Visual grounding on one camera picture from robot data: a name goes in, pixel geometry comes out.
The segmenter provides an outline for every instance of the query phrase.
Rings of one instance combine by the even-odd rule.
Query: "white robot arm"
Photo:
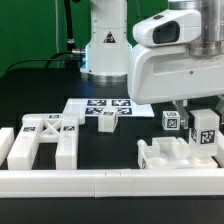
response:
[[[128,92],[137,104],[224,93],[222,0],[169,0],[134,28]]]

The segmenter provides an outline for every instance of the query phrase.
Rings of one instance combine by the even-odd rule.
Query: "white cable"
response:
[[[138,12],[138,17],[139,21],[142,21],[142,13],[141,13],[141,7],[140,7],[140,2],[139,0],[136,0],[136,6],[137,6],[137,12]]]
[[[55,0],[55,21],[56,21],[56,52],[59,53],[59,12],[58,12],[58,0]]]

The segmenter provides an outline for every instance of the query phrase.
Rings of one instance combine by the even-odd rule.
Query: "black table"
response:
[[[62,113],[69,98],[128,98],[127,84],[99,84],[64,69],[16,69],[0,79],[0,127],[14,127],[29,113]],[[189,101],[188,109],[214,109],[217,97]],[[162,111],[154,118],[119,118],[114,133],[99,133],[97,118],[80,126],[78,169],[138,169],[137,141],[153,137],[188,139],[188,131],[164,131]],[[56,144],[41,144],[33,169],[55,169]],[[1,169],[7,169],[4,162]],[[122,197],[0,199],[1,223],[222,223],[224,197]]]

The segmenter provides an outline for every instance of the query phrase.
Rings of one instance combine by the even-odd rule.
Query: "black cable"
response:
[[[27,62],[46,62],[46,61],[70,61],[71,59],[31,59],[31,60],[24,60],[24,61],[19,61],[19,62],[16,62],[12,65],[10,65],[6,71],[5,71],[5,75],[13,68],[15,67],[16,65],[19,65],[19,64],[23,64],[23,63],[27,63]]]
[[[71,51],[59,52],[59,53],[55,54],[54,56],[52,56],[52,57],[51,57],[51,60],[52,60],[52,59],[56,59],[56,58],[58,58],[58,57],[60,57],[60,56],[63,56],[63,55],[68,55],[68,54],[71,55],[72,52],[71,52]],[[46,65],[45,65],[44,68],[48,68],[49,65],[51,64],[51,62],[52,62],[52,61],[49,60],[49,61],[46,63]]]
[[[66,23],[67,23],[67,49],[72,50],[76,48],[76,44],[73,37],[73,26],[72,26],[72,13],[71,13],[71,3],[70,0],[64,0],[65,6],[65,15],[66,15]]]

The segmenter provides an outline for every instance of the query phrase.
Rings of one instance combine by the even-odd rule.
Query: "cube with marker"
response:
[[[162,125],[164,130],[179,130],[179,113],[177,111],[163,111]]]
[[[98,117],[99,132],[114,132],[118,122],[118,110],[105,108]]]
[[[219,116],[210,109],[191,111],[194,127],[189,130],[189,146],[196,157],[217,154]]]

